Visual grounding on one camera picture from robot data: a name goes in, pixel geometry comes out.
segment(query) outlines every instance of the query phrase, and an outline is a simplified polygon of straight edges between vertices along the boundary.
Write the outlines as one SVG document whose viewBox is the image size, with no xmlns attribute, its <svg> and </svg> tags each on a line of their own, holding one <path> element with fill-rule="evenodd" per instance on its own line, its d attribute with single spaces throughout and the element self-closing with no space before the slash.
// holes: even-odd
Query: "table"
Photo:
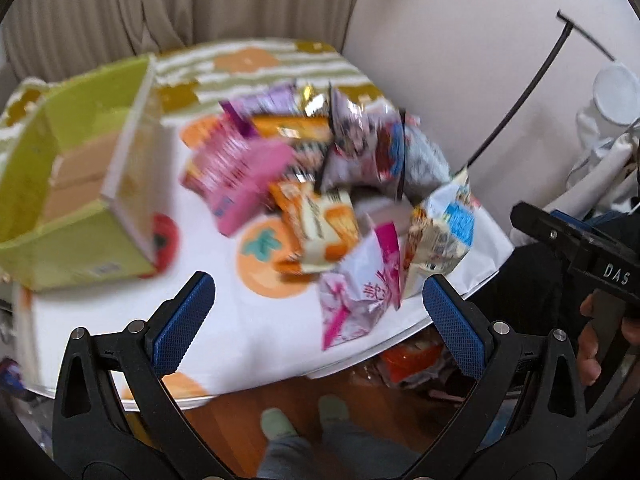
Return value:
<svg viewBox="0 0 640 480">
<path fill-rule="evenodd" d="M 216 71 L 220 66 L 227 71 L 232 69 L 234 60 L 229 61 L 229 57 L 236 56 L 241 62 L 238 52 L 249 50 L 247 55 L 255 58 L 254 50 L 259 49 L 281 65 L 273 66 L 270 60 L 268 67 L 250 73 L 225 75 Z M 321 311 L 314 283 L 295 290 L 277 288 L 274 294 L 286 297 L 267 298 L 254 291 L 260 288 L 248 288 L 247 277 L 238 274 L 239 247 L 260 226 L 271 225 L 274 220 L 257 218 L 233 238 L 225 238 L 216 231 L 204 201 L 179 183 L 191 153 L 180 139 L 180 130 L 195 117 L 219 111 L 220 98 L 252 92 L 274 79 L 292 75 L 306 77 L 320 86 L 329 80 L 334 84 L 362 85 L 368 82 L 365 76 L 326 46 L 314 54 L 301 51 L 290 40 L 206 45 L 161 59 L 159 73 L 161 93 L 162 88 L 186 84 L 185 80 L 197 81 L 196 86 L 190 87 L 197 102 L 187 100 L 186 106 L 171 109 L 172 104 L 164 99 L 168 113 L 162 120 L 164 131 L 157 145 L 157 211 L 172 218 L 180 229 L 177 258 L 165 273 L 149 280 L 123 280 L 39 295 L 16 286 L 18 358 L 28 387 L 45 396 L 54 395 L 66 342 L 75 327 L 84 326 L 92 334 L 119 332 L 131 320 L 148 319 L 196 270 L 213 276 L 216 302 L 178 372 L 164 378 L 183 409 L 199 406 L 215 395 L 292 376 L 316 378 L 334 373 L 431 323 L 422 299 L 409 298 L 397 312 L 389 309 L 369 335 L 321 351 Z M 171 94 L 171 90 L 164 91 L 164 96 Z M 495 275 L 512 250 L 488 212 L 480 208 L 476 212 L 474 246 L 449 279 L 467 297 Z M 114 381 L 124 408 L 135 410 L 123 375 L 114 374 Z"/>
</svg>

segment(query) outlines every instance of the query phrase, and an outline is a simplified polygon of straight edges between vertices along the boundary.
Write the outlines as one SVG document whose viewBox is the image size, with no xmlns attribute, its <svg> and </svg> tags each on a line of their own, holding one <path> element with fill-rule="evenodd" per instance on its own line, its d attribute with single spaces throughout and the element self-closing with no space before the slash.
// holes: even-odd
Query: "open box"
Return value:
<svg viewBox="0 0 640 480">
<path fill-rule="evenodd" d="M 153 56 L 42 98 L 0 168 L 0 267 L 31 290 L 154 270 Z"/>
</svg>

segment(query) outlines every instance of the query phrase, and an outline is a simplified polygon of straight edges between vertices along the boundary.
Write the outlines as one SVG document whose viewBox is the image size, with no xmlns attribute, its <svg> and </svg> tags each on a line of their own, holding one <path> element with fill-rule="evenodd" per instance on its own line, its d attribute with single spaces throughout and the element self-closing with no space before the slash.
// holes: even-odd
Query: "human hand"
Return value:
<svg viewBox="0 0 640 480">
<path fill-rule="evenodd" d="M 588 295 L 582 302 L 580 313 L 589 317 L 593 315 L 593 294 Z M 625 317 L 622 320 L 622 335 L 630 344 L 640 345 L 640 320 Z M 578 338 L 578 355 L 575 358 L 580 382 L 584 386 L 591 386 L 600 376 L 600 364 L 596 360 L 597 353 L 598 336 L 590 321 Z"/>
</svg>

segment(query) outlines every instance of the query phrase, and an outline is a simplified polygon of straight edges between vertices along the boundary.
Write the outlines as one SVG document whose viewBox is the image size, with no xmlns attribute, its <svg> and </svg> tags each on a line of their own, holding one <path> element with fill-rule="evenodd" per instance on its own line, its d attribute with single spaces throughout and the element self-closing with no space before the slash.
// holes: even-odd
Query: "gold foil wrapper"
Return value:
<svg viewBox="0 0 640 480">
<path fill-rule="evenodd" d="M 329 94 L 313 85 L 297 88 L 298 107 L 306 117 L 327 117 L 329 115 Z"/>
</svg>

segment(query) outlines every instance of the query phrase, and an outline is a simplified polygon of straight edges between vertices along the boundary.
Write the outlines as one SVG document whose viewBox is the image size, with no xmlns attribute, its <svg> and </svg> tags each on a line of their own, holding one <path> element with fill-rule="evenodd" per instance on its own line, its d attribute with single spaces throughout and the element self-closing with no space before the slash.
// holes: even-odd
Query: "yellow-green box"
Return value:
<svg viewBox="0 0 640 480">
<path fill-rule="evenodd" d="M 40 291 L 154 270 L 153 56 L 78 76 L 38 102 L 0 167 L 0 268 Z M 95 200 L 43 222 L 59 156 L 120 130 Z"/>
</svg>

